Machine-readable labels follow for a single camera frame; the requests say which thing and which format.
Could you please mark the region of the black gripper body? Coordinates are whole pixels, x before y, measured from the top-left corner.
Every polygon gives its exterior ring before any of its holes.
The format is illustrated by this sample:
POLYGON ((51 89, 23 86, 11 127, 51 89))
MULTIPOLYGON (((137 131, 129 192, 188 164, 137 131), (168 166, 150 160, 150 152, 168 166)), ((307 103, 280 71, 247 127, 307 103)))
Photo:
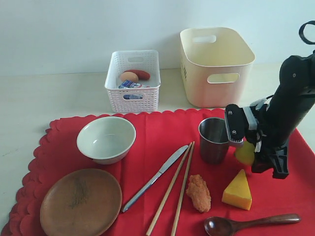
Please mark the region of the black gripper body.
POLYGON ((310 86, 279 86, 268 104, 265 99, 245 107, 248 120, 246 140, 254 146, 276 148, 283 145, 315 104, 310 86))

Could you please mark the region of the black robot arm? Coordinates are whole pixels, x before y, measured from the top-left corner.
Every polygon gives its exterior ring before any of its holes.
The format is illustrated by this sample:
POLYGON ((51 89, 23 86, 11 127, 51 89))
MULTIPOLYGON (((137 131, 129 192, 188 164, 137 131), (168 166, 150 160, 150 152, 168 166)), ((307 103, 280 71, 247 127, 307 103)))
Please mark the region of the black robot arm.
POLYGON ((285 179, 289 137, 315 104, 315 55, 289 56, 279 71, 276 92, 244 108, 249 129, 246 138, 255 145, 253 173, 273 170, 273 178, 285 179))

